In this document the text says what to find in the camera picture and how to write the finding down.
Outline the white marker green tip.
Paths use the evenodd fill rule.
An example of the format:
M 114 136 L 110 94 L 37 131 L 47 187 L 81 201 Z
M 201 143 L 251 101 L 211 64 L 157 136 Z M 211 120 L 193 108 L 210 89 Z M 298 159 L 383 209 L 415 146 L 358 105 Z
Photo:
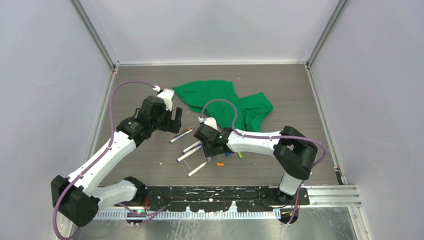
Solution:
M 197 173 L 199 170 L 201 170 L 203 167 L 205 167 L 207 165 L 207 162 L 203 162 L 202 164 L 200 164 L 198 167 L 196 167 L 195 169 L 193 169 L 191 172 L 189 172 L 187 174 L 188 177 L 193 176 L 195 173 Z

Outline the red orange pen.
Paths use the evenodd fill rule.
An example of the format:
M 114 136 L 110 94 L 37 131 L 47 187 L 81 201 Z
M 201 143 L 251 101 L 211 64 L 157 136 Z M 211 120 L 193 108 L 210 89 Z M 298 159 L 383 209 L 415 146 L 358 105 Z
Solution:
M 175 139 L 175 138 L 177 138 L 177 137 L 179 137 L 179 136 L 181 136 L 181 135 L 185 134 L 186 132 L 191 131 L 193 128 L 194 128 L 194 126 L 190 126 L 190 127 L 188 127 L 187 129 L 183 130 L 181 133 L 178 133 L 177 135 L 175 135 L 172 139 Z

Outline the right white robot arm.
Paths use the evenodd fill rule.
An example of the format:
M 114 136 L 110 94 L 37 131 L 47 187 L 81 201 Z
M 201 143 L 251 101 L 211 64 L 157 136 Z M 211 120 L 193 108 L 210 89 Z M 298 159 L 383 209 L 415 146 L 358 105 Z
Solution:
M 206 157 L 240 152 L 275 157 L 284 170 L 276 194 L 286 206 L 297 199 L 298 189 L 309 179 L 318 153 L 317 146 L 291 126 L 276 132 L 247 132 L 230 127 L 219 131 L 202 123 L 194 137 L 201 142 Z

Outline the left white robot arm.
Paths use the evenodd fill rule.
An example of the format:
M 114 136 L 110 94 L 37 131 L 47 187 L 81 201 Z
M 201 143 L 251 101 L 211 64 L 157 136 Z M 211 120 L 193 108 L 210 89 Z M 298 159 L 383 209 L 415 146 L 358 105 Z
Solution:
M 51 182 L 53 206 L 78 227 L 90 223 L 98 211 L 119 203 L 141 206 L 147 198 L 145 184 L 128 176 L 105 187 L 100 183 L 108 173 L 154 131 L 177 134 L 181 127 L 182 108 L 173 114 L 174 92 L 165 89 L 148 96 L 137 113 L 121 121 L 104 146 L 79 169 L 67 177 L 57 175 Z

